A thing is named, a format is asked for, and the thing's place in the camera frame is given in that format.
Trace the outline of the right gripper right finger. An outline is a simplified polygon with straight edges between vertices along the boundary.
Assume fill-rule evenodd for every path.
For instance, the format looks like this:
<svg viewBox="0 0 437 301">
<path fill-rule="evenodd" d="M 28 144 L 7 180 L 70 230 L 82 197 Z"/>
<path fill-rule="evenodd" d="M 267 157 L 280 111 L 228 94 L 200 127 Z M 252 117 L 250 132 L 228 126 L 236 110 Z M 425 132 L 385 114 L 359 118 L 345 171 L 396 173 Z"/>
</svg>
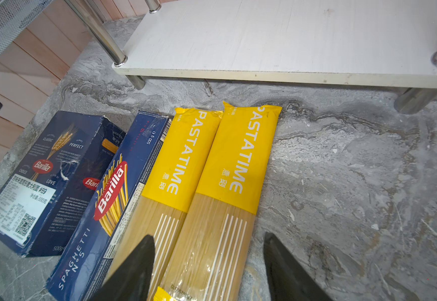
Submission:
<svg viewBox="0 0 437 301">
<path fill-rule="evenodd" d="M 263 254 L 272 300 L 331 300 L 275 234 L 265 234 Z"/>
</svg>

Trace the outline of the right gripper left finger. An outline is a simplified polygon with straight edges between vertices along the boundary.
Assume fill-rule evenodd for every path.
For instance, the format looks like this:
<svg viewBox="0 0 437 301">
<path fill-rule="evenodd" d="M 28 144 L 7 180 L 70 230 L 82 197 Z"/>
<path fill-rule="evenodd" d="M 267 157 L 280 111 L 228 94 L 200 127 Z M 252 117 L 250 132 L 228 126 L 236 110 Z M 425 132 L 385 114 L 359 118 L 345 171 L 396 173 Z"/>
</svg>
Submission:
<svg viewBox="0 0 437 301">
<path fill-rule="evenodd" d="M 154 239 L 146 235 L 91 300 L 146 300 L 154 259 Z"/>
</svg>

